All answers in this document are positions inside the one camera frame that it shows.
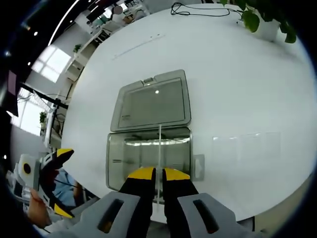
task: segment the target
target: table surface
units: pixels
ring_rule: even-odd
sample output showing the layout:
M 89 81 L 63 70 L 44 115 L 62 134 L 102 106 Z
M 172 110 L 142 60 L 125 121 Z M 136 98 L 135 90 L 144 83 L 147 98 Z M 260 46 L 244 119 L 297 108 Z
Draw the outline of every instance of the table surface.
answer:
M 193 154 L 205 155 L 205 180 L 194 182 L 197 190 L 230 208 L 237 221 L 291 195 L 316 163 L 312 66 L 299 40 L 286 44 L 280 32 L 275 43 L 258 39 L 238 19 L 234 12 L 172 16 L 168 9 L 103 42 L 80 76 L 67 111 L 62 146 L 75 153 L 65 169 L 95 195 L 109 193 L 106 143 L 119 89 L 183 69 Z M 166 221 L 163 206 L 153 208 L 152 219 Z

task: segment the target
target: wall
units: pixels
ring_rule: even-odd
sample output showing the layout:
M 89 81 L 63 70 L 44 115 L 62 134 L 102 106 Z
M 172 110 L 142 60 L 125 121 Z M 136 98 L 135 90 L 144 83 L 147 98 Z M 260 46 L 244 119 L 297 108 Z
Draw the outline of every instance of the wall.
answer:
M 41 137 L 28 133 L 14 125 L 12 125 L 11 129 L 10 144 L 13 168 L 15 163 L 19 162 L 21 154 L 38 157 L 40 153 L 47 151 Z
M 84 45 L 90 40 L 90 35 L 83 31 L 77 24 L 72 25 L 66 32 L 53 42 L 53 45 L 60 48 L 69 56 L 74 56 L 74 47 L 77 44 Z M 62 95 L 66 96 L 71 82 L 61 74 L 56 83 L 51 82 L 39 73 L 32 71 L 26 80 L 26 84 L 41 91 L 44 94 L 57 94 L 62 90 Z
M 77 24 L 73 24 L 66 32 L 53 42 L 53 45 L 60 48 L 71 57 L 74 56 L 74 47 L 77 44 L 84 45 L 90 40 L 91 36 L 82 30 Z
M 81 30 L 77 24 L 74 24 L 59 38 L 57 38 L 53 45 L 73 57 L 74 46 L 77 44 L 85 44 L 89 41 L 89 39 L 89 34 Z M 29 75 L 26 80 L 26 84 L 43 92 L 44 94 L 57 94 L 61 90 L 61 94 L 64 96 L 67 95 L 71 86 L 71 82 L 66 80 L 64 75 L 61 75 L 56 83 L 53 83 L 34 71 L 32 71 Z M 23 131 L 16 126 L 12 126 L 10 151 L 11 162 L 14 165 L 19 161 L 21 154 L 38 156 L 39 153 L 46 152 L 46 148 L 41 137 Z

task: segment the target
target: person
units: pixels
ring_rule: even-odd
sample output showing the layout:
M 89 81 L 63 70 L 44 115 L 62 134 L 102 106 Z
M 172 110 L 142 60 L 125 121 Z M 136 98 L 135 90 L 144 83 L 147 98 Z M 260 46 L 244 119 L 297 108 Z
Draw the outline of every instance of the person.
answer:
M 109 21 L 114 21 L 121 26 L 125 26 L 126 23 L 123 21 L 124 17 L 125 16 L 123 16 L 123 8 L 115 4 L 114 7 L 111 9 L 111 16 L 109 18 Z
M 56 177 L 53 175 L 55 184 L 53 194 L 56 198 L 70 208 L 82 205 L 84 203 L 82 186 L 64 169 L 55 171 L 54 174 Z M 40 229 L 45 228 L 50 231 L 60 231 L 69 228 L 69 224 L 64 223 L 63 220 L 56 221 L 56 216 L 49 213 L 44 201 L 34 189 L 30 189 L 30 194 L 30 205 L 27 216 L 32 224 Z

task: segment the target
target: ceiling light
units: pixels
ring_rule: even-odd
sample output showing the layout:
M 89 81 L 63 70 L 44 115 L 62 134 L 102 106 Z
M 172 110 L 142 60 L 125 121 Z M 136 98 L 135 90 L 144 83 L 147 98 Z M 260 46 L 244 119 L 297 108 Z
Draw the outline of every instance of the ceiling light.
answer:
M 93 12 L 94 10 L 96 10 L 98 8 L 98 5 L 97 6 L 95 6 L 95 8 L 94 9 L 92 9 L 90 12 Z
M 4 55 L 9 57 L 9 56 L 11 56 L 11 53 L 10 53 L 10 51 L 6 51 L 6 52 L 4 52 Z

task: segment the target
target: box lid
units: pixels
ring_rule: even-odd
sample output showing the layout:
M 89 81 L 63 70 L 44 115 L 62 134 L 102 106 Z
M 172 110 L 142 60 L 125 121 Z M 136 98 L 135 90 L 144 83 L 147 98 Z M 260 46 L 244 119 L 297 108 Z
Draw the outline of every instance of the box lid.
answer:
M 115 104 L 111 131 L 187 125 L 191 120 L 185 72 L 159 74 L 122 87 Z

